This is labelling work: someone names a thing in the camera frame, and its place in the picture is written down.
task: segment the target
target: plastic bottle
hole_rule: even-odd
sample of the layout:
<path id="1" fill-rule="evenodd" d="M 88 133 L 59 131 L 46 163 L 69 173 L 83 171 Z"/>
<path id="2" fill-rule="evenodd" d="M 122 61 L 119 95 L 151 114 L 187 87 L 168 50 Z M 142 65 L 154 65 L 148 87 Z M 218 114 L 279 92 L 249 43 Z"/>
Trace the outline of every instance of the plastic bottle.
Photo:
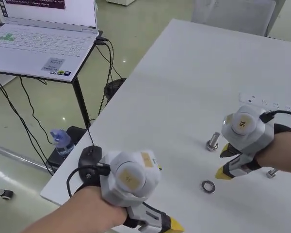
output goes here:
<path id="1" fill-rule="evenodd" d="M 51 130 L 50 134 L 54 138 L 54 143 L 58 154 L 66 158 L 74 148 L 71 137 L 65 130 Z"/>

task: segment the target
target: black cable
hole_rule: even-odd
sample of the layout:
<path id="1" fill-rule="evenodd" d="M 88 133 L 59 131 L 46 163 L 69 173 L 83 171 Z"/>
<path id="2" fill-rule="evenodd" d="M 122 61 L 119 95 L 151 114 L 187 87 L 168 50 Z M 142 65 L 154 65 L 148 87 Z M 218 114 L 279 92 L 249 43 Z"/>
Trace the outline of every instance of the black cable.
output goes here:
<path id="1" fill-rule="evenodd" d="M 277 113 L 285 113 L 285 114 L 291 115 L 291 112 L 289 112 L 289 111 L 276 110 L 276 111 L 262 113 L 260 115 L 260 119 L 262 120 L 263 123 L 267 123 L 267 122 L 271 121 L 272 119 L 274 119 L 274 117 Z"/>
<path id="2" fill-rule="evenodd" d="M 107 44 L 104 44 L 104 45 L 107 46 L 107 48 L 108 48 L 108 50 L 109 50 L 110 61 L 112 61 L 112 54 L 111 54 L 110 46 L 107 45 Z M 108 85 L 108 83 L 109 83 L 109 78 L 110 78 L 111 70 L 112 70 L 112 63 L 110 62 L 109 73 L 108 73 L 108 78 L 107 78 L 107 83 L 106 83 L 106 85 Z M 103 93 L 103 97 L 102 97 L 102 100 L 101 100 L 101 104 L 100 104 L 100 108 L 99 108 L 98 116 L 99 116 L 100 113 L 101 113 L 102 105 L 103 105 L 104 100 L 105 100 L 105 93 Z"/>
<path id="3" fill-rule="evenodd" d="M 93 146 L 94 146 L 94 140 L 93 140 L 93 138 L 92 138 L 92 135 L 91 135 L 91 132 L 89 131 L 89 128 L 91 127 L 91 123 L 90 123 L 90 125 L 89 126 L 87 126 L 87 131 L 88 131 L 88 134 L 89 134 L 89 137 L 90 137 L 90 139 L 91 139 L 91 141 L 92 141 L 92 144 L 93 144 Z"/>
<path id="4" fill-rule="evenodd" d="M 285 114 L 288 114 L 288 115 L 291 115 L 291 112 L 289 111 L 285 111 L 285 110 L 276 110 L 276 111 L 272 111 L 271 112 L 273 115 L 277 114 L 277 113 L 285 113 Z"/>
<path id="5" fill-rule="evenodd" d="M 47 81 L 41 80 L 41 79 L 37 79 L 39 82 L 43 83 L 44 85 L 47 85 Z"/>
<path id="6" fill-rule="evenodd" d="M 113 48 L 113 44 L 111 43 L 111 41 L 108 40 L 108 42 L 110 43 L 111 48 L 112 48 L 112 62 L 111 62 L 111 71 L 110 71 L 111 73 L 110 73 L 110 75 L 111 75 L 111 81 L 113 82 L 113 78 L 112 78 L 112 67 L 113 67 L 113 63 L 114 63 L 114 48 Z"/>
<path id="7" fill-rule="evenodd" d="M 28 99 L 29 105 L 30 105 L 30 107 L 31 107 L 31 109 L 32 109 L 32 117 L 33 117 L 33 118 L 38 122 L 40 128 L 43 130 L 45 136 L 47 137 L 48 143 L 54 145 L 54 143 L 51 143 L 51 142 L 50 142 L 50 140 L 49 140 L 49 136 L 48 136 L 48 133 L 47 133 L 46 130 L 42 127 L 40 121 L 39 121 L 39 120 L 35 117 L 35 115 L 34 115 L 34 108 L 33 108 L 33 105 L 32 105 L 32 103 L 31 103 L 31 100 L 30 100 L 29 94 L 28 94 L 28 92 L 27 92 L 27 90 L 26 90 L 26 88 L 25 88 L 25 86 L 24 86 L 24 83 L 23 83 L 23 79 L 22 79 L 22 77 L 19 77 L 19 80 L 20 80 L 20 84 L 21 84 L 21 86 L 22 86 L 24 92 L 26 93 L 26 96 L 27 96 L 27 99 Z"/>
<path id="8" fill-rule="evenodd" d="M 80 170 L 84 170 L 84 169 L 92 169 L 92 170 L 97 170 L 97 167 L 94 166 L 94 165 L 87 165 L 87 166 L 81 166 L 81 167 L 78 167 L 76 169 L 74 169 L 70 175 L 68 176 L 67 178 L 67 181 L 66 181 L 66 185 L 67 185 L 67 190 L 68 190 L 68 195 L 69 197 L 72 197 L 72 194 L 71 194 L 71 189 L 70 189 L 70 180 L 71 178 L 73 177 L 74 174 L 76 174 L 78 171 Z"/>
<path id="9" fill-rule="evenodd" d="M 0 91 L 2 92 L 2 94 L 5 96 L 5 98 L 7 99 L 10 107 L 12 108 L 12 110 L 14 111 L 14 113 L 18 116 L 18 118 L 20 119 L 20 121 L 22 122 L 25 130 L 26 130 L 26 133 L 28 135 L 28 138 L 30 140 L 30 143 L 32 145 L 32 147 L 34 148 L 34 150 L 36 151 L 36 153 L 38 154 L 38 156 L 40 157 L 40 159 L 42 160 L 43 164 L 45 165 L 45 167 L 47 168 L 49 174 L 52 176 L 53 174 L 50 172 L 46 162 L 44 161 L 44 159 L 42 158 L 42 156 L 40 155 L 40 153 L 38 152 L 37 148 L 35 147 L 35 145 L 33 144 L 33 141 L 31 139 L 31 137 L 35 140 L 36 144 L 38 145 L 39 149 L 41 150 L 44 158 L 47 160 L 47 158 L 45 157 L 38 141 L 36 140 L 36 138 L 33 136 L 33 134 L 31 133 L 31 131 L 29 130 L 29 128 L 27 127 L 26 123 L 25 123 L 25 120 L 20 116 L 20 114 L 17 112 L 16 108 L 13 106 L 13 104 L 11 103 L 10 99 L 9 99 L 9 96 L 6 92 L 6 90 L 4 89 L 4 87 L 2 86 L 2 84 L 0 83 Z"/>
<path id="10" fill-rule="evenodd" d="M 80 170 L 84 170 L 84 169 L 92 169 L 95 171 L 95 173 L 97 175 L 102 175 L 102 176 L 108 176 L 110 174 L 110 165 L 108 164 L 103 164 L 103 163 L 97 163 L 96 165 L 86 165 L 86 166 L 81 166 L 81 167 L 78 167 L 76 169 L 74 169 L 70 175 L 68 176 L 67 178 L 67 181 L 66 181 L 66 185 L 67 185 L 67 190 L 68 190 L 68 195 L 69 197 L 72 197 L 72 194 L 71 194 L 71 189 L 70 189 L 70 180 L 71 178 L 73 177 L 74 174 L 76 174 L 78 171 Z"/>
<path id="11" fill-rule="evenodd" d="M 101 56 L 107 61 L 110 63 L 110 61 L 108 60 L 108 58 L 105 57 L 105 55 L 103 55 L 103 53 L 100 51 L 100 49 L 98 47 L 96 47 L 99 51 L 99 53 L 101 54 Z M 123 77 L 117 72 L 117 70 L 115 69 L 114 66 L 112 66 L 112 69 L 117 73 L 117 75 L 120 77 L 120 79 L 123 79 Z"/>

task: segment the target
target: table leg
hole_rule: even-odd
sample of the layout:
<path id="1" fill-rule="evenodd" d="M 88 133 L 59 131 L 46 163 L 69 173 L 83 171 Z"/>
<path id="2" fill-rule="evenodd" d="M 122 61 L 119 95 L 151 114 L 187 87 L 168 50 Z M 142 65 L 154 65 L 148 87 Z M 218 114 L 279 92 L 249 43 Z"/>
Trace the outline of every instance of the table leg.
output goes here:
<path id="1" fill-rule="evenodd" d="M 85 127 L 88 128 L 91 124 L 88 113 L 87 113 L 87 109 L 86 109 L 86 105 L 85 105 L 85 101 L 83 98 L 83 94 L 82 94 L 82 90 L 80 87 L 80 83 L 79 83 L 79 79 L 78 77 L 76 77 L 75 81 L 72 83 L 73 85 L 73 89 L 74 92 L 76 94 L 77 100 L 78 100 L 78 104 L 82 113 L 82 117 L 85 123 Z"/>

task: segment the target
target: bolt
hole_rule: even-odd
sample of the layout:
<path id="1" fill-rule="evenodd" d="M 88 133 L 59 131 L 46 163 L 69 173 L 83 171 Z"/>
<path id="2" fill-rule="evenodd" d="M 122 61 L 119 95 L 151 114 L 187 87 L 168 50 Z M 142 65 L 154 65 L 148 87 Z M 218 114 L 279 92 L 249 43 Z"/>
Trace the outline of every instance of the bolt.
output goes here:
<path id="1" fill-rule="evenodd" d="M 278 172 L 277 169 L 273 169 L 273 170 L 269 170 L 267 173 L 266 173 L 266 176 L 268 178 L 274 178 L 276 176 L 276 173 Z"/>
<path id="2" fill-rule="evenodd" d="M 212 136 L 212 138 L 206 143 L 206 149 L 209 151 L 215 151 L 216 149 L 218 149 L 219 145 L 218 145 L 218 140 L 220 137 L 220 133 L 215 132 Z"/>

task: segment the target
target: washer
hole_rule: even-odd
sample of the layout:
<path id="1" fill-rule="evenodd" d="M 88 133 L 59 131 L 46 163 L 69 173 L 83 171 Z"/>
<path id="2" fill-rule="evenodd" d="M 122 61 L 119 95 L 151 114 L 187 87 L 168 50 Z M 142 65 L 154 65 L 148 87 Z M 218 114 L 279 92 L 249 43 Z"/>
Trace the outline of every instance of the washer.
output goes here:
<path id="1" fill-rule="evenodd" d="M 211 190 L 208 190 L 208 189 L 205 187 L 207 184 L 210 184 L 210 185 L 211 185 Z M 215 191 L 215 185 L 214 185 L 214 183 L 213 183 L 212 181 L 209 181 L 209 180 L 205 180 L 205 181 L 203 181 L 202 184 L 201 184 L 201 188 L 202 188 L 202 190 L 203 190 L 205 193 L 208 193 L 208 194 L 214 193 L 214 191 Z"/>

